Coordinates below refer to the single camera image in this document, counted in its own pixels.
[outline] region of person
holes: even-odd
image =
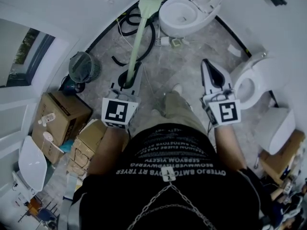
[[[214,129],[215,152],[181,94],[176,85],[165,117],[154,111],[123,152],[125,131],[106,130],[74,194],[79,229],[262,228],[271,197],[248,169],[233,128]]]

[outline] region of foot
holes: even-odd
[[[161,113],[157,109],[153,109],[151,112],[152,117],[162,116]]]
[[[172,91],[176,91],[176,92],[178,92],[178,94],[181,96],[182,95],[182,86],[178,83],[178,84],[176,84],[174,87],[173,87],[173,89],[172,89]]]

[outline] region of black shirt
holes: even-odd
[[[133,229],[212,229],[204,217],[218,230],[258,228],[259,197],[247,179],[219,161],[201,132],[161,124],[136,135],[112,172],[84,180],[74,195],[76,201],[85,193],[82,229],[127,229],[170,185],[162,167],[172,167],[181,194],[172,187],[161,193]]]

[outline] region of white toilet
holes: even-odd
[[[167,0],[159,11],[161,29],[170,37],[192,34],[211,22],[222,0]]]
[[[242,110],[251,108],[266,91],[279,89],[287,82],[278,60],[263,53],[241,63],[230,77]]]

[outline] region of tiled floor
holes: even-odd
[[[131,26],[123,24],[124,32],[131,31]],[[133,44],[135,35],[125,37],[130,44]],[[147,49],[151,39],[151,29],[147,27],[142,40],[139,55]],[[186,37],[189,45],[182,45],[180,48],[154,46],[149,56],[143,61],[146,72],[142,75],[142,84],[139,96],[141,105],[132,122],[131,131],[142,125],[150,118],[150,111],[155,108],[163,110],[164,93],[176,83],[184,87],[183,97],[193,107],[194,113],[199,117],[205,128],[208,127],[209,119],[201,107],[200,98],[204,93],[201,84],[201,61],[208,58],[231,72],[242,61],[247,60],[246,54],[240,48],[234,38],[216,21],[213,20],[208,26],[195,34]],[[232,45],[241,50],[241,57],[237,57],[228,51]],[[116,56],[121,62],[128,63],[131,47],[118,33],[118,27],[113,27],[94,47],[91,54],[102,64],[102,73],[99,79],[86,85],[84,92],[79,96],[93,109],[93,117],[101,117],[102,98],[106,96],[109,89],[109,81],[112,73],[120,66],[114,63],[112,56]],[[259,147],[253,138],[253,130],[260,118],[268,110],[270,96],[268,93],[258,101],[252,108],[242,111],[242,122],[234,125],[239,143],[250,168],[253,168]],[[213,132],[209,135],[213,144]]]

